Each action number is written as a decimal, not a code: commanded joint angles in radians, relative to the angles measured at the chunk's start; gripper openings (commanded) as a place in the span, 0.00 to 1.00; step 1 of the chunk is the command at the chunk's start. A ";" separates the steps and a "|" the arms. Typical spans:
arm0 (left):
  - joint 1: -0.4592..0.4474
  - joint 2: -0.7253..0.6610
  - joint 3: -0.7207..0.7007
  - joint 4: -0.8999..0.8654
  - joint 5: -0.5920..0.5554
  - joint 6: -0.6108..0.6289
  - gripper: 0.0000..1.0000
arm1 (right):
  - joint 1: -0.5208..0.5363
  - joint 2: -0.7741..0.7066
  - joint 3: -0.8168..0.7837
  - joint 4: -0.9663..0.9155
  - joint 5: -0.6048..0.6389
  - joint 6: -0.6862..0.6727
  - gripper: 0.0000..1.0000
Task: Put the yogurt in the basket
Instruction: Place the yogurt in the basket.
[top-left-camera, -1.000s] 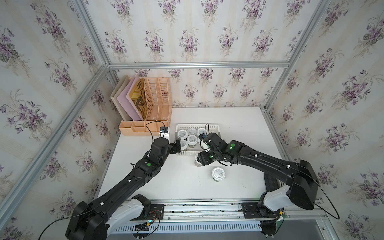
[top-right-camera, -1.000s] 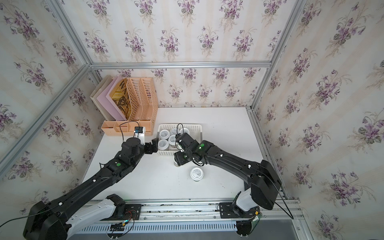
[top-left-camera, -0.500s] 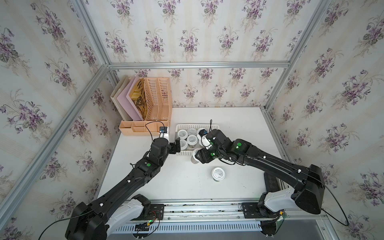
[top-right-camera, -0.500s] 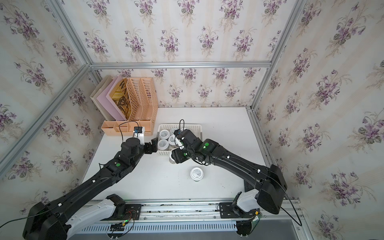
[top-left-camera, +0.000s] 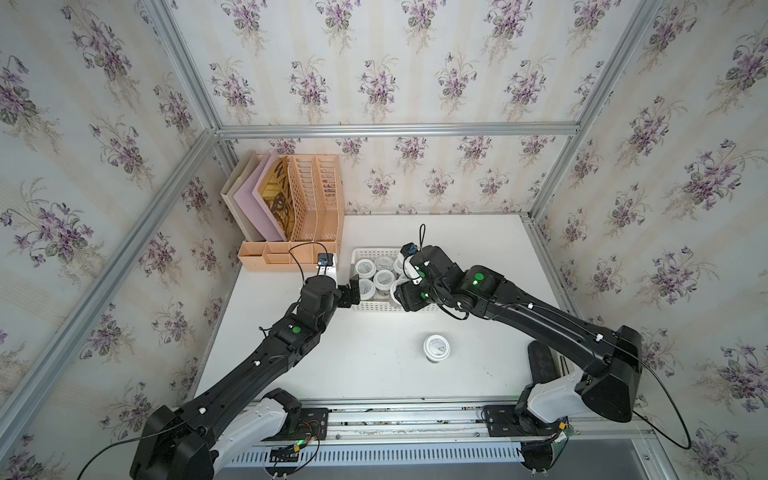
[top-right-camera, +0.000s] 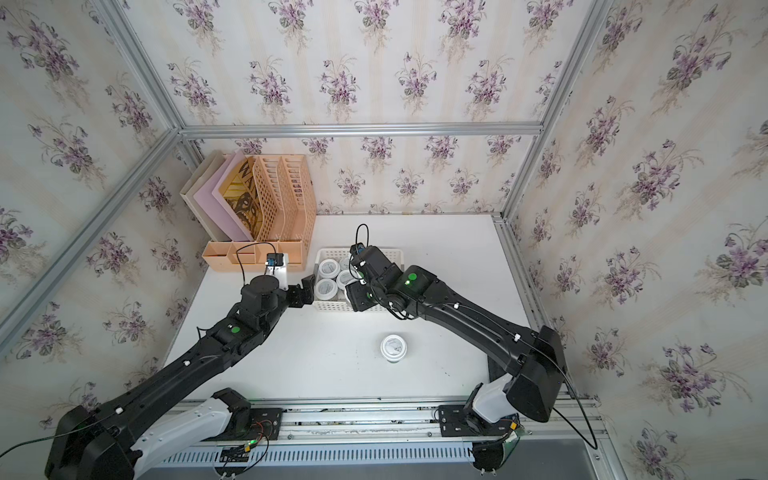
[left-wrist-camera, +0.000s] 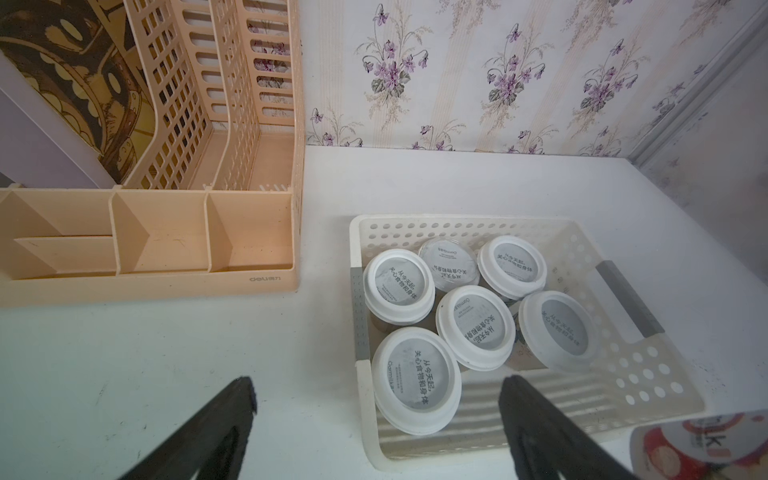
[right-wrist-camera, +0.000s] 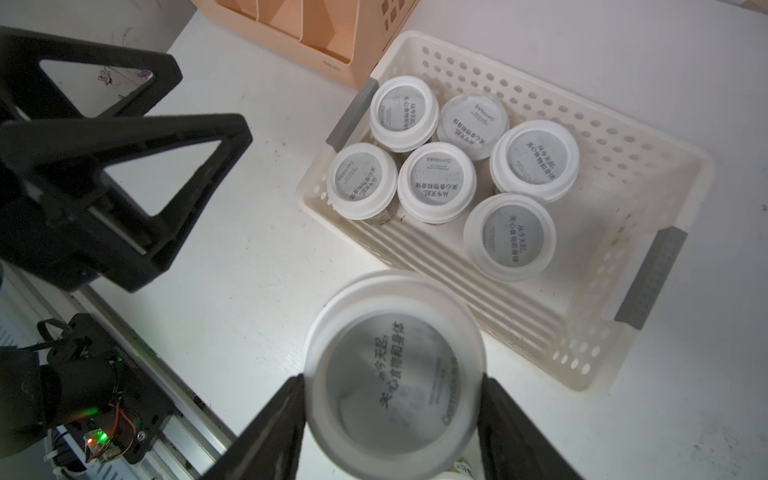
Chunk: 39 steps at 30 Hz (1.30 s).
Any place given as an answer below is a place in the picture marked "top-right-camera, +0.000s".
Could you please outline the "yogurt cup front row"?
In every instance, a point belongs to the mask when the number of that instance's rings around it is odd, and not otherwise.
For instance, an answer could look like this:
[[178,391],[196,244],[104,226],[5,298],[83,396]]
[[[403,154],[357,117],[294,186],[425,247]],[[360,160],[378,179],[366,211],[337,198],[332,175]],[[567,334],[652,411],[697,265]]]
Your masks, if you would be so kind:
[[334,279],[321,278],[314,287],[315,300],[332,301],[336,298],[338,290],[338,285]]
[[398,363],[407,355],[407,343],[400,335],[388,335],[380,343],[380,352],[388,362]]
[[336,277],[336,284],[340,290],[345,290],[347,285],[357,281],[358,279],[350,271],[341,271]]

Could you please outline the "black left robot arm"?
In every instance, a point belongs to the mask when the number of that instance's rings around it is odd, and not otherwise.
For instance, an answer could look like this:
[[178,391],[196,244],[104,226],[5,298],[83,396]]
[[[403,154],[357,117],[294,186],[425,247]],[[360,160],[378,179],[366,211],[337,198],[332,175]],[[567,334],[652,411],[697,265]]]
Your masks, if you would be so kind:
[[247,428],[249,403],[225,388],[210,399],[210,410],[199,415],[196,434],[162,441],[148,433],[187,395],[261,346],[287,309],[311,304],[314,283],[313,276],[287,287],[272,275],[253,278],[227,315],[176,360],[92,411],[75,407],[67,412],[58,422],[45,477],[135,479],[165,457],[219,435],[233,417]]

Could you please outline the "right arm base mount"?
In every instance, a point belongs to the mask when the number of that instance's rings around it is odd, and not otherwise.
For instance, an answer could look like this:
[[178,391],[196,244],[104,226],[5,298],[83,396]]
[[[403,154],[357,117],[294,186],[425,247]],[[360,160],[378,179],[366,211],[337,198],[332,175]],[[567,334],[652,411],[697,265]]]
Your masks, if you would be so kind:
[[489,423],[459,404],[439,405],[433,416],[438,423],[440,435],[445,438],[499,438],[511,431],[513,425],[520,424],[517,412],[503,416],[495,423]]

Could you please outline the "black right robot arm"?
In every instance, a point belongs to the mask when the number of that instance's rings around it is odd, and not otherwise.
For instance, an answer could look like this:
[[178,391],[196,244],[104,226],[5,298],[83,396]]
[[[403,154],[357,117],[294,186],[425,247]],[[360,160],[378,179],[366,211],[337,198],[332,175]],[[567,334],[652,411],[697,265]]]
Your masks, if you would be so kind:
[[554,329],[543,326],[535,331],[507,321],[420,266],[401,269],[376,246],[352,245],[350,266],[359,275],[346,287],[354,311],[378,305],[401,321],[432,322],[502,368],[500,378],[471,395],[473,416],[495,423],[517,412],[540,423],[550,420],[567,373],[564,348]]

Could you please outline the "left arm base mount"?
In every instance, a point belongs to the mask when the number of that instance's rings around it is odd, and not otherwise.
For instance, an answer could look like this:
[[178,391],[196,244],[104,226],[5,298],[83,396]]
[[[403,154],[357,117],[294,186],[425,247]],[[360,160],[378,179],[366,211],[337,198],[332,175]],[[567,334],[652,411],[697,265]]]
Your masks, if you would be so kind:
[[219,390],[212,397],[227,406],[231,417],[224,430],[211,437],[211,441],[245,441],[260,437],[272,441],[278,438],[283,414],[281,408],[256,408],[232,388]]

